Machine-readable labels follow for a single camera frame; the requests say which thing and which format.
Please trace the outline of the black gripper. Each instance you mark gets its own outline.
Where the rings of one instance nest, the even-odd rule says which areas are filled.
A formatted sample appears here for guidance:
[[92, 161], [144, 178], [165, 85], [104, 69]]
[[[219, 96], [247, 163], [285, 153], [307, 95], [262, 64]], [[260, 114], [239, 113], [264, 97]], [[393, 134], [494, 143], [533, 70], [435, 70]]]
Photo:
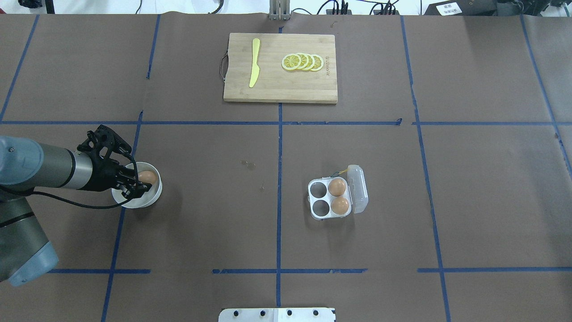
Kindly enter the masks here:
[[100, 125], [95, 131], [87, 132], [87, 139], [77, 146], [77, 151], [87, 155], [92, 163], [92, 175], [81, 190], [102, 192], [118, 188], [126, 200], [139, 199], [149, 192], [153, 185], [139, 181], [139, 174], [133, 163], [121, 165], [112, 159], [112, 153], [133, 161], [132, 147], [112, 128]]

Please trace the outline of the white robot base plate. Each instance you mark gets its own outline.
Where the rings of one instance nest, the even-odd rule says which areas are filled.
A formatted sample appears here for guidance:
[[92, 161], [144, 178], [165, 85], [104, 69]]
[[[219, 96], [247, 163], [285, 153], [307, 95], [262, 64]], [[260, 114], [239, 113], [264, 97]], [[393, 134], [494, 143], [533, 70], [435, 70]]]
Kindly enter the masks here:
[[335, 322], [334, 308], [229, 308], [221, 310], [219, 322]]

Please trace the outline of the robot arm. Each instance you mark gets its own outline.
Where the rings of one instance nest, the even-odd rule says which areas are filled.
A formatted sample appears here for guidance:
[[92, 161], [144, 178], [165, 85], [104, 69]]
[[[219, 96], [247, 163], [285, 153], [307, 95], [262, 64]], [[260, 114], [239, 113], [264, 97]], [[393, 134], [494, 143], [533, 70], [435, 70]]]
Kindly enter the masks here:
[[41, 195], [71, 204], [71, 200], [37, 191], [37, 187], [102, 192], [118, 190], [123, 201], [150, 192], [156, 179], [139, 172], [131, 145], [111, 128], [88, 131], [75, 151], [42, 144], [26, 137], [2, 136], [0, 259], [1, 281], [20, 287], [51, 271], [57, 253], [27, 198]]

